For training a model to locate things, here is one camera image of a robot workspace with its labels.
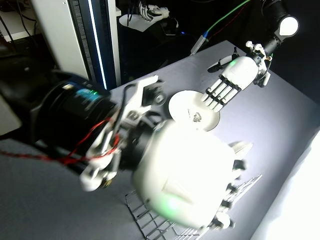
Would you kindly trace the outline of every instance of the round plate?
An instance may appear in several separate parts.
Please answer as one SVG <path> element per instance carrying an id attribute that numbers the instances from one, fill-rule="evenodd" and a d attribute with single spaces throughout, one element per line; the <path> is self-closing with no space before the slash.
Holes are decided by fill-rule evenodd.
<path id="1" fill-rule="evenodd" d="M 169 112 L 177 123 L 187 124 L 196 129 L 210 131 L 220 120 L 220 113 L 209 109 L 201 102 L 202 93 L 197 91 L 180 91 L 169 102 Z"/>

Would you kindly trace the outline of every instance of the led strip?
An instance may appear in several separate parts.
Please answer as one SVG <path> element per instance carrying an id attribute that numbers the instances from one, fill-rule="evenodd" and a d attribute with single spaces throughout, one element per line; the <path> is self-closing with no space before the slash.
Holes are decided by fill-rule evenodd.
<path id="1" fill-rule="evenodd" d="M 97 29 L 96 29 L 96 22 L 95 22 L 94 11 L 93 11 L 93 8 L 92 8 L 91 0 L 88 0 L 88 3 L 89 3 L 89 11 L 90 11 L 90 16 L 91 16 L 91 22 L 92 22 L 95 46 L 96 46 L 96 51 L 98 53 L 98 59 L 99 59 L 101 73 L 102 73 L 103 86 L 104 86 L 105 89 L 107 89 L 105 71 L 104 71 L 104 67 L 102 65 L 102 59 L 101 59 L 100 47 L 99 47 L 99 41 L 98 41 L 98 35 L 97 35 Z"/>

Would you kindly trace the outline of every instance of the red wire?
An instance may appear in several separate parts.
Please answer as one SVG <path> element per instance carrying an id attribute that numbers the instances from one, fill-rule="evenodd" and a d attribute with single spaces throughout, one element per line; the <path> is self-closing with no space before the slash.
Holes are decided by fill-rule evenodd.
<path id="1" fill-rule="evenodd" d="M 49 156 L 46 156 L 46 155 L 33 155 L 33 154 L 25 154 L 25 153 L 12 153 L 12 152 L 8 152 L 8 151 L 3 151 L 0 149 L 0 155 L 4 155 L 4 156 L 8 156 L 8 157 L 11 157 L 11 158 L 20 158 L 20 159 L 38 159 L 38 160 L 42 160 L 42 161 L 59 161 L 61 162 L 62 164 L 64 165 L 69 165 L 69 164 L 74 164 L 74 163 L 77 163 L 79 161 L 85 161 L 85 160 L 88 160 L 87 158 L 85 157 L 81 157 L 81 158 L 74 158 L 74 157 L 71 157 L 76 151 L 77 149 L 79 148 L 79 146 L 81 144 L 83 144 L 89 137 L 90 135 L 92 134 L 92 132 L 99 126 L 101 126 L 102 124 L 104 124 L 105 122 L 108 122 L 110 121 L 111 118 L 108 117 L 106 119 L 104 119 L 103 121 L 97 123 L 96 125 L 94 125 L 90 131 L 88 132 L 88 134 L 82 139 L 80 140 L 76 146 L 75 146 L 75 149 L 70 152 L 67 157 L 62 157 L 62 158 L 59 158 L 59 159 L 53 159 Z M 114 144 L 113 144 L 113 148 L 110 149 L 109 151 L 107 151 L 104 155 L 102 156 L 97 156 L 97 157 L 94 157 L 95 159 L 96 158 L 102 158 L 102 157 L 105 157 L 107 155 L 110 155 L 112 154 L 113 152 L 115 152 L 115 150 L 117 149 L 117 146 L 118 146 L 118 143 L 120 141 L 120 137 L 119 137 L 119 134 L 116 134 L 115 135 L 115 140 L 114 140 Z"/>
<path id="2" fill-rule="evenodd" d="M 238 12 L 226 25 L 224 25 L 223 28 L 221 28 L 219 31 L 215 32 L 211 37 L 209 37 L 208 41 L 210 41 L 213 36 L 215 36 L 215 35 L 217 35 L 218 33 L 222 32 L 229 24 L 231 24 L 231 23 L 241 14 L 241 12 L 244 10 L 244 8 L 245 8 L 246 5 L 247 5 L 247 4 L 245 4 L 245 5 L 239 10 L 239 12 Z"/>

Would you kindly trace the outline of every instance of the cable connector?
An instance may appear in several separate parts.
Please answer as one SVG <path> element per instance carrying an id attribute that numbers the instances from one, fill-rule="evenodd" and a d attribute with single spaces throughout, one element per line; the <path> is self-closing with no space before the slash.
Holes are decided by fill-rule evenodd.
<path id="1" fill-rule="evenodd" d="M 206 31 L 203 35 L 199 37 L 198 41 L 196 41 L 195 45 L 192 47 L 190 55 L 195 55 L 198 52 L 198 50 L 207 40 L 207 36 L 208 36 L 208 32 Z"/>

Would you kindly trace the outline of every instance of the metal wire basket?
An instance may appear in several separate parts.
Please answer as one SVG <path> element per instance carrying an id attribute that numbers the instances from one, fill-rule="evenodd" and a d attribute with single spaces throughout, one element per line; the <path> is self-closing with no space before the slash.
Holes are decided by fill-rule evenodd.
<path id="1" fill-rule="evenodd" d="M 237 193 L 229 194 L 225 199 L 236 203 L 261 177 L 262 175 L 254 177 L 237 186 Z M 145 240 L 199 240 L 209 230 L 209 227 L 202 230 L 185 228 L 164 219 L 148 210 L 138 198 L 136 191 L 125 195 L 125 200 L 134 222 Z"/>

